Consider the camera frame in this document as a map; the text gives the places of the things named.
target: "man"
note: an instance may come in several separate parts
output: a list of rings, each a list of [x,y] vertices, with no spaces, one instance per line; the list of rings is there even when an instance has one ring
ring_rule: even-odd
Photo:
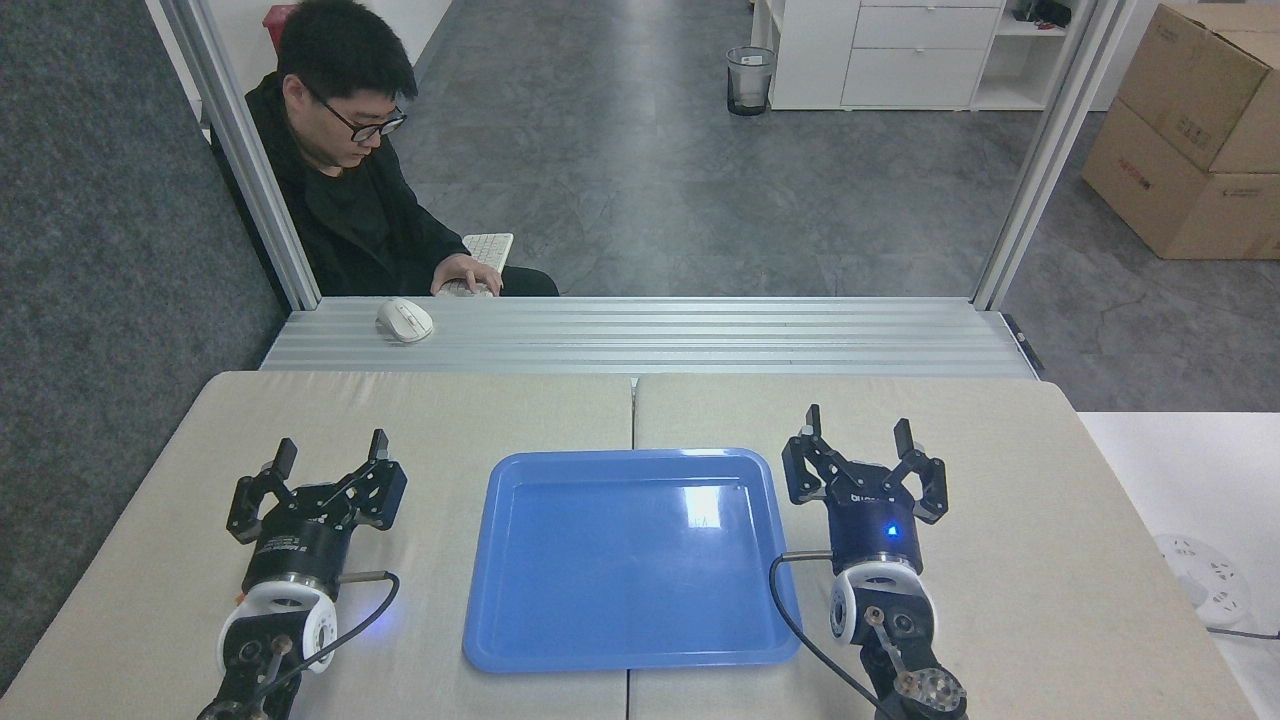
[[[276,72],[246,95],[324,295],[435,295],[463,279],[494,295],[559,295],[544,273],[503,273],[417,204],[387,135],[415,97],[404,46],[352,0],[307,0],[280,36]]]

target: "black hair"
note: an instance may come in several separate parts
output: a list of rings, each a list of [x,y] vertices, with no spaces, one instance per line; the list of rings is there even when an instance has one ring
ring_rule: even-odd
[[[321,100],[371,90],[417,96],[413,65],[387,22],[352,0],[305,0],[284,22],[280,79],[296,74]]]

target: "white computer mouse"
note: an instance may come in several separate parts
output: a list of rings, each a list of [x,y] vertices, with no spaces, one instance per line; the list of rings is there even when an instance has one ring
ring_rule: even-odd
[[[416,302],[396,297],[378,309],[378,324],[401,342],[417,342],[431,334],[431,316]]]

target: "eyeglasses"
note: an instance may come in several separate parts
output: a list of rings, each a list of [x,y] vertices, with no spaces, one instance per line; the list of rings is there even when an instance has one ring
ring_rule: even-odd
[[[312,91],[311,95],[314,95],[316,100],[320,100],[320,96],[316,95],[315,91]],[[398,128],[402,124],[404,124],[404,120],[408,119],[408,115],[406,115],[403,111],[401,111],[401,109],[397,106],[396,111],[399,113],[399,115],[397,115],[397,117],[387,120],[385,123],[378,123],[378,124],[372,124],[372,126],[357,126],[357,124],[352,123],[351,120],[348,120],[347,118],[343,118],[340,114],[338,114],[338,110],[334,110],[333,106],[330,106],[324,100],[320,100],[320,104],[324,105],[325,110],[329,110],[330,113],[333,113],[333,117],[335,117],[339,120],[342,120],[342,124],[344,124],[348,128],[351,128],[351,141],[352,142],[365,142],[366,140],[374,137],[375,135],[390,135],[396,128]]]

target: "black pants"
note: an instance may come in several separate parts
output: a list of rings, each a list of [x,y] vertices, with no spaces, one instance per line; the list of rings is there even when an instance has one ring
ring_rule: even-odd
[[[558,297],[559,288],[541,270],[507,265],[502,270],[502,293],[512,297]]]

